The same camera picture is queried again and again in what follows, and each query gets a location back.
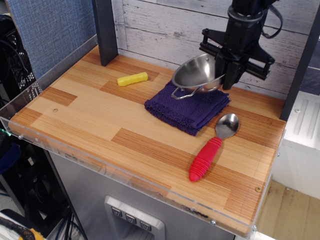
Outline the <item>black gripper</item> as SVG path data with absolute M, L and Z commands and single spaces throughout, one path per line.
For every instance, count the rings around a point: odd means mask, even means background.
M 247 72 L 265 80 L 275 59 L 259 44 L 265 12 L 243 15 L 229 12 L 226 30 L 205 28 L 200 49 L 215 58 L 215 77 L 224 75 L 222 88 L 230 90 Z

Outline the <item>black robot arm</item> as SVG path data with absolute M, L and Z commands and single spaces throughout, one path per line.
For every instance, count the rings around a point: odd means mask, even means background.
M 270 38 L 263 27 L 268 11 L 274 13 L 272 0 L 234 0 L 227 10 L 225 31 L 205 28 L 200 49 L 215 59 L 215 75 L 222 88 L 230 90 L 247 72 L 265 80 L 275 59 L 259 44 L 261 36 Z

